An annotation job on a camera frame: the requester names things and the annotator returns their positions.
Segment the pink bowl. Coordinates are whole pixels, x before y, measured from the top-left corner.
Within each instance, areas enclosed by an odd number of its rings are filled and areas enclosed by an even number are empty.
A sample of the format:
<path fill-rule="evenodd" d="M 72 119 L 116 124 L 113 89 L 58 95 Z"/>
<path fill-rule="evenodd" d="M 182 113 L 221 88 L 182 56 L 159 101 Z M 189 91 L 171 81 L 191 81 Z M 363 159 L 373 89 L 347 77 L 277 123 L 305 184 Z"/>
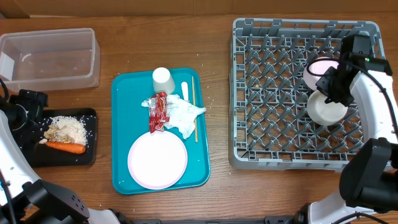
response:
<path fill-rule="evenodd" d="M 323 75 L 330 67 L 337 68 L 338 62 L 332 60 L 322 60 L 319 62 L 314 62 L 303 71 L 303 80 L 305 84 L 313 91 L 317 89 L 316 82 L 319 81 L 320 77 L 318 75 Z"/>

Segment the white bowl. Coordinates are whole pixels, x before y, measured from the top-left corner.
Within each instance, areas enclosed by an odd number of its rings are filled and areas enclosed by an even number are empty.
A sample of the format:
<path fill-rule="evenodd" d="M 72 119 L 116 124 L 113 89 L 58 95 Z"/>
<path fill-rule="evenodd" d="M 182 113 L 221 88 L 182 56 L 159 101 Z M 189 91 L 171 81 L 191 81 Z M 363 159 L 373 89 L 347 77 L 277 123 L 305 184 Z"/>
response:
<path fill-rule="evenodd" d="M 307 101 L 307 113 L 317 124 L 330 126 L 343 119 L 348 107 L 341 103 L 325 103 L 326 96 L 320 91 L 314 91 Z"/>

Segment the white plastic spoon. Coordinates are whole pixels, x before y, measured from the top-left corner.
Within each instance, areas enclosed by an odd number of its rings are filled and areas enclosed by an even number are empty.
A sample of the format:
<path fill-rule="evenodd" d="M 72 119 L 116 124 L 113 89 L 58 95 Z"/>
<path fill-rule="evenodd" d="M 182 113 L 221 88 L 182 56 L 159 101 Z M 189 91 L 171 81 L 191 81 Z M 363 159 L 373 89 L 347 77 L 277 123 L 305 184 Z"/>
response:
<path fill-rule="evenodd" d="M 181 88 L 182 88 L 183 100 L 189 102 L 188 83 L 187 82 L 182 82 L 181 83 Z"/>

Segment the white napkin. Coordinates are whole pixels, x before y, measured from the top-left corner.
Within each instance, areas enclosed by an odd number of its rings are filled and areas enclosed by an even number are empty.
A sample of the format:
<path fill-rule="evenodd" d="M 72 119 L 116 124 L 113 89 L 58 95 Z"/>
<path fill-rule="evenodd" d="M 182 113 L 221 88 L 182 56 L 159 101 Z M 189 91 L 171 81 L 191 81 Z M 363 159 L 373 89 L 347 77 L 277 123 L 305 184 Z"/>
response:
<path fill-rule="evenodd" d="M 144 100 L 141 106 L 149 109 L 148 100 Z M 199 108 L 184 101 L 178 95 L 167 95 L 167 115 L 170 118 L 164 124 L 164 128 L 177 128 L 184 139 L 188 139 L 196 128 L 195 120 L 198 115 L 204 113 L 206 108 Z"/>

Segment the white paper cup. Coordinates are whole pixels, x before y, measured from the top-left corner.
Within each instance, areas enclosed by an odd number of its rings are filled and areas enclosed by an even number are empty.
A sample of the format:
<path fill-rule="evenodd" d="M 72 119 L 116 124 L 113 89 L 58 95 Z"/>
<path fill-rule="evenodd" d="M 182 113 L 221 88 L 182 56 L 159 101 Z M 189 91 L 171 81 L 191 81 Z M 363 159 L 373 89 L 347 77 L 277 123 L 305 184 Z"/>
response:
<path fill-rule="evenodd" d="M 171 72 L 164 67 L 156 68 L 152 73 L 153 88 L 156 93 L 165 92 L 170 95 L 175 90 Z"/>

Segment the red snack wrapper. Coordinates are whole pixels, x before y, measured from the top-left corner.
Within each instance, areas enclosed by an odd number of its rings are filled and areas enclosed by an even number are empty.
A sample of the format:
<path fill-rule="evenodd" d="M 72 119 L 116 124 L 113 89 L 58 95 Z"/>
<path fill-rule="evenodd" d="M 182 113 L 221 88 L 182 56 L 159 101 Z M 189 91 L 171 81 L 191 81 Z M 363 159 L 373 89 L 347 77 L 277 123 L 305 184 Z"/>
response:
<path fill-rule="evenodd" d="M 154 133 L 155 131 L 164 131 L 164 124 L 170 119 L 167 115 L 166 92 L 154 94 L 151 98 L 149 98 L 148 104 L 150 133 Z"/>

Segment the pink round plate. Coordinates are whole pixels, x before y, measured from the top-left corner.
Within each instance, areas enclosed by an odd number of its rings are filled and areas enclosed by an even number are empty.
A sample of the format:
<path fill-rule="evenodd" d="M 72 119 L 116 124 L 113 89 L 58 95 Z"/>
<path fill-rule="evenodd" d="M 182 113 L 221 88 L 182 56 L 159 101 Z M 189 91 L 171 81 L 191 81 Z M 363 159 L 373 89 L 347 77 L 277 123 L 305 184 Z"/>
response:
<path fill-rule="evenodd" d="M 168 131 L 145 133 L 136 139 L 127 157 L 131 177 L 150 190 L 166 189 L 185 173 L 188 154 L 182 140 Z"/>

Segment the orange carrot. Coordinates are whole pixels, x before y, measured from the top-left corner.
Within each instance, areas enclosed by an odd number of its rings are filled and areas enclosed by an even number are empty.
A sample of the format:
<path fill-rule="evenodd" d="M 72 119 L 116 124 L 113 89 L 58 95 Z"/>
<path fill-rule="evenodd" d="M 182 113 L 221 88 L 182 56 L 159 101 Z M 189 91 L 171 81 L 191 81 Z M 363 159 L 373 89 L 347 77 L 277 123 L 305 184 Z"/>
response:
<path fill-rule="evenodd" d="M 45 143 L 45 145 L 54 149 L 70 152 L 73 154 L 83 154 L 86 151 L 86 147 L 82 144 L 48 141 Z"/>

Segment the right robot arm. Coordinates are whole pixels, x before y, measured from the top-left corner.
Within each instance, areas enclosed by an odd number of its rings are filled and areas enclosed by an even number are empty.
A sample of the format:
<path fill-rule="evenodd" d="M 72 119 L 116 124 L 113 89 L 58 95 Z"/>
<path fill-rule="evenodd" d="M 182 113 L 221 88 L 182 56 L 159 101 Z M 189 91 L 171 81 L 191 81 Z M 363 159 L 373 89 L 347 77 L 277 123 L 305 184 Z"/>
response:
<path fill-rule="evenodd" d="M 356 102 L 364 144 L 340 176 L 339 190 L 308 203 L 291 223 L 349 223 L 359 217 L 397 210 L 397 103 L 392 70 L 386 59 L 375 58 L 371 38 L 349 35 L 342 40 L 337 67 L 318 75 L 307 112 L 318 124 L 331 125 L 342 109 Z"/>

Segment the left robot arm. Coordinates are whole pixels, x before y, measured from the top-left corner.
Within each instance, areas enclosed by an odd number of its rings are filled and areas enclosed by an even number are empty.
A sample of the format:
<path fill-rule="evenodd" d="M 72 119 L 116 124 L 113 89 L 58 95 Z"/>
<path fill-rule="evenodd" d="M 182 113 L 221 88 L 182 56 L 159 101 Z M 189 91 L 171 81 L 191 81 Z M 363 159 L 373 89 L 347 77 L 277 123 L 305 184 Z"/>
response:
<path fill-rule="evenodd" d="M 48 105 L 42 92 L 1 95 L 1 223 L 129 223 L 112 209 L 94 210 L 72 190 L 42 180 L 20 145 L 39 140 L 37 119 Z"/>

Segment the grey dishwasher rack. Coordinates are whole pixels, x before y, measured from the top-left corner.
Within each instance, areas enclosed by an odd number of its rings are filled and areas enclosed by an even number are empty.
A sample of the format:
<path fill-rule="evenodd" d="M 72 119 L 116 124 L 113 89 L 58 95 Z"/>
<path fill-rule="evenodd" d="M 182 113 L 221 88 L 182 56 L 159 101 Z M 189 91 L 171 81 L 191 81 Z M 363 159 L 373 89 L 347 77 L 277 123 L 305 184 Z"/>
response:
<path fill-rule="evenodd" d="M 384 58 L 379 26 L 371 21 L 238 18 L 230 59 L 229 163 L 235 169 L 323 169 L 341 172 L 364 144 L 355 103 L 331 126 L 308 116 L 307 63 L 338 58 L 341 41 L 371 37 Z"/>

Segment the white rice pile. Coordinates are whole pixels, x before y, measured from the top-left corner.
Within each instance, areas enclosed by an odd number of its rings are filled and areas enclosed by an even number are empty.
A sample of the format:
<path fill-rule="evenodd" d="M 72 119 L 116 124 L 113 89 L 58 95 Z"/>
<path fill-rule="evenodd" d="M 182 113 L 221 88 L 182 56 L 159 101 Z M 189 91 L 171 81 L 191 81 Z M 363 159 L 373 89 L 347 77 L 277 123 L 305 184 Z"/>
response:
<path fill-rule="evenodd" d="M 59 128 L 66 126 L 64 131 L 73 138 L 75 144 L 87 144 L 87 130 L 82 119 L 72 116 L 56 116 L 52 118 L 51 124 Z"/>

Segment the black plastic tray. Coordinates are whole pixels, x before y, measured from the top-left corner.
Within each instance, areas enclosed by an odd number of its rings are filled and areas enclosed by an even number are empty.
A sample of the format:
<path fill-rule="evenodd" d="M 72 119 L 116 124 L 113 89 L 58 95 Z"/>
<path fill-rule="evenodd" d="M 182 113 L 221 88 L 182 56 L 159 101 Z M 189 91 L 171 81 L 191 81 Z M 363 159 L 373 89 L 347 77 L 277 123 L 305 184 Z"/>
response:
<path fill-rule="evenodd" d="M 57 116 L 75 118 L 83 123 L 86 129 L 86 151 L 83 154 L 74 154 L 48 147 L 37 142 L 21 147 L 21 151 L 32 167 L 54 166 L 88 166 L 96 159 L 98 119 L 93 108 L 74 108 L 61 110 L 45 110 L 42 118 L 38 120 L 39 138 L 44 137 L 44 132 Z"/>

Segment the clear plastic bin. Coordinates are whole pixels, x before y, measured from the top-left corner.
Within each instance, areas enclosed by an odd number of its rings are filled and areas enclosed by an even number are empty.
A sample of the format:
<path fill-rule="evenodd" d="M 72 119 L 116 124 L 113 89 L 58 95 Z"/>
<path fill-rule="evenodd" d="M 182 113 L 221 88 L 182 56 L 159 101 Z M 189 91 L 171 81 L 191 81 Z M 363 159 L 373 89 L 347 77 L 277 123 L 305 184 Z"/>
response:
<path fill-rule="evenodd" d="M 91 28 L 16 32 L 1 36 L 1 80 L 9 90 L 93 88 L 101 51 Z"/>

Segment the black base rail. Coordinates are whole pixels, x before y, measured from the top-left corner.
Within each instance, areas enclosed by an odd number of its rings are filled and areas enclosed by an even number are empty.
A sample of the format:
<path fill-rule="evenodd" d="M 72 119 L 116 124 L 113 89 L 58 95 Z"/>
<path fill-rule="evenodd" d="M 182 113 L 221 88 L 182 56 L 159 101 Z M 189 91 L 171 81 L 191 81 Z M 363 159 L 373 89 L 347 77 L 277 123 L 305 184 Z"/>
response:
<path fill-rule="evenodd" d="M 265 218 L 220 219 L 220 220 L 160 220 L 135 219 L 133 224 L 305 224 L 308 220 L 305 215 L 267 216 Z"/>

